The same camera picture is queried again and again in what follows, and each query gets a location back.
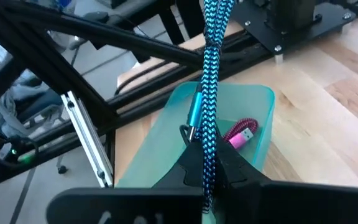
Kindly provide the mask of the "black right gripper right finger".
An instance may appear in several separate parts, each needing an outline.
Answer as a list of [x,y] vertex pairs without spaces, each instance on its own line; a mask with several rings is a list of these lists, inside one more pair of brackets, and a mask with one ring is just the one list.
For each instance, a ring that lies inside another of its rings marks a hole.
[[269,179],[217,138],[217,223],[358,223],[358,187]]

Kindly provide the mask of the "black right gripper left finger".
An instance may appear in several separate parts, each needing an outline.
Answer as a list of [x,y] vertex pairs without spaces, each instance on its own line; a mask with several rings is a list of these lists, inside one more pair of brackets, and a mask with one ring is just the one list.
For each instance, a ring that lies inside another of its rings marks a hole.
[[201,143],[187,145],[172,168],[151,188],[74,188],[56,195],[46,209],[50,224],[201,224]]

